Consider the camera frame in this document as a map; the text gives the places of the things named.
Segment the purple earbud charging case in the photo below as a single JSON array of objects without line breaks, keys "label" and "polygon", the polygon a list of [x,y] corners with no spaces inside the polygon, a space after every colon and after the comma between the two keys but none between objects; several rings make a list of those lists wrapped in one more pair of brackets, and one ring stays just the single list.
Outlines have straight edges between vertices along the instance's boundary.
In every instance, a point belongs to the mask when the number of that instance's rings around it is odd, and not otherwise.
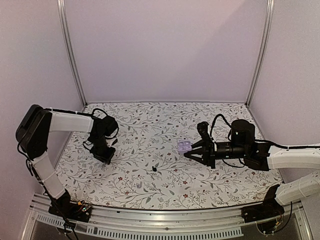
[{"label": "purple earbud charging case", "polygon": [[181,140],[177,143],[177,151],[180,155],[183,155],[192,149],[192,143],[189,140]]}]

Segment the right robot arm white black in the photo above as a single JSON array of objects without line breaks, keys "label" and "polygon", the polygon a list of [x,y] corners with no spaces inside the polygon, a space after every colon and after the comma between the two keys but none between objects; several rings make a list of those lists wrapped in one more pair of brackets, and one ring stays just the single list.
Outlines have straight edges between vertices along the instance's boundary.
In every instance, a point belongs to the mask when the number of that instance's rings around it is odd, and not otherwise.
[{"label": "right robot arm white black", "polygon": [[294,180],[273,186],[259,206],[262,218],[269,218],[284,206],[320,192],[319,145],[282,146],[255,137],[255,126],[244,119],[234,120],[230,125],[229,141],[217,142],[212,133],[214,124],[203,121],[197,125],[201,139],[196,143],[182,140],[177,144],[179,154],[211,169],[217,160],[239,159],[241,164],[255,171],[275,169],[313,169],[314,172]]}]

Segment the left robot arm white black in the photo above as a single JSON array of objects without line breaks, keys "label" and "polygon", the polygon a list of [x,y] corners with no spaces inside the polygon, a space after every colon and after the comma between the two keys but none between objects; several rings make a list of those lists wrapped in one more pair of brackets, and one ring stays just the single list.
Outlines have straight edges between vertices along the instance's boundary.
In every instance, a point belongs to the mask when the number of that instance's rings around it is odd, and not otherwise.
[{"label": "left robot arm white black", "polygon": [[79,132],[89,135],[92,147],[89,152],[102,163],[110,164],[115,148],[107,141],[114,139],[119,125],[114,117],[99,118],[93,114],[54,108],[43,108],[33,104],[19,124],[15,138],[17,149],[30,161],[31,170],[38,176],[47,194],[56,199],[55,209],[63,216],[74,213],[74,205],[62,198],[67,190],[60,182],[48,154],[48,139],[52,132]]}]

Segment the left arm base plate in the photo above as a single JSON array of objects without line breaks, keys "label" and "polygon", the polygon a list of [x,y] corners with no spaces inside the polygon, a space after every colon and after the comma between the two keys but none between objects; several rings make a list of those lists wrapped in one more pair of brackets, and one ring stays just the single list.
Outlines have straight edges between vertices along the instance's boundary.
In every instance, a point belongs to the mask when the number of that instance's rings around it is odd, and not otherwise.
[{"label": "left arm base plate", "polygon": [[48,212],[68,220],[75,220],[88,223],[92,213],[92,205],[83,200],[72,201],[52,201]]}]

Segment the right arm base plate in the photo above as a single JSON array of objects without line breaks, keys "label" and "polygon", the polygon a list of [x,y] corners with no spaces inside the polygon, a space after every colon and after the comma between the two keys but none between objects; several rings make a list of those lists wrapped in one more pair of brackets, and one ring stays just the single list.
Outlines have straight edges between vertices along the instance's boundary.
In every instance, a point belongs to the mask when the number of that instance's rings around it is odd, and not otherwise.
[{"label": "right arm base plate", "polygon": [[264,235],[277,232],[284,217],[284,207],[276,201],[276,191],[279,184],[270,187],[262,203],[241,208],[241,217],[245,223],[262,221],[257,224],[257,229]]}]

